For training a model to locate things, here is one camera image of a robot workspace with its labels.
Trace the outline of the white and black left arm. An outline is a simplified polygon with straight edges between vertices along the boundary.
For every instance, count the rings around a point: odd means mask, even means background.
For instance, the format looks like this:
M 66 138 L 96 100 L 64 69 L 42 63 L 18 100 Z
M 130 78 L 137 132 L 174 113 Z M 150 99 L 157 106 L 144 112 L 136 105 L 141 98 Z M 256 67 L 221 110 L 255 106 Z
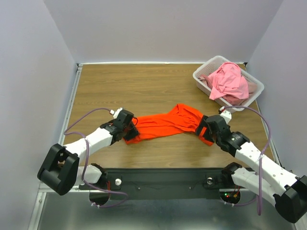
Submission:
M 99 165 L 88 164 L 90 155 L 122 139 L 138 135 L 133 113 L 123 108 L 109 110 L 109 113 L 113 119 L 88 136 L 81 134 L 81 139 L 73 143 L 52 145 L 37 173 L 38 180 L 61 196 L 76 185 L 103 188 L 107 177 Z

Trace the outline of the orange t shirt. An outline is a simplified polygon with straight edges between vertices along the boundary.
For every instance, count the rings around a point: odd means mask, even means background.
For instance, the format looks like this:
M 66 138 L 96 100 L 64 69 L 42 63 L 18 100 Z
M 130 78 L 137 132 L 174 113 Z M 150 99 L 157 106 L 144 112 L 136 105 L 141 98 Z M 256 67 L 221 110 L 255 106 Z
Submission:
M 202 118 L 199 110 L 179 103 L 166 114 L 138 117 L 134 124 L 139 134 L 125 142 L 132 144 L 181 133 L 195 133 Z

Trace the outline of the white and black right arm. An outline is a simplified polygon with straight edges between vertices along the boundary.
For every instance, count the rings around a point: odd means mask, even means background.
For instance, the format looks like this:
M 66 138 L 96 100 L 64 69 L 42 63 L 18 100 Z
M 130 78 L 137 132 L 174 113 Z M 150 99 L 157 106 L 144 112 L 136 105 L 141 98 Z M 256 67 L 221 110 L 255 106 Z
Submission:
M 262 154 L 245 135 L 232 132 L 230 120 L 230 113 L 203 116 L 196 128 L 198 136 L 215 143 L 252 169 L 248 171 L 232 163 L 224 168 L 221 183 L 248 189 L 271 203 L 285 220 L 297 223 L 307 212 L 307 177 L 287 171 Z

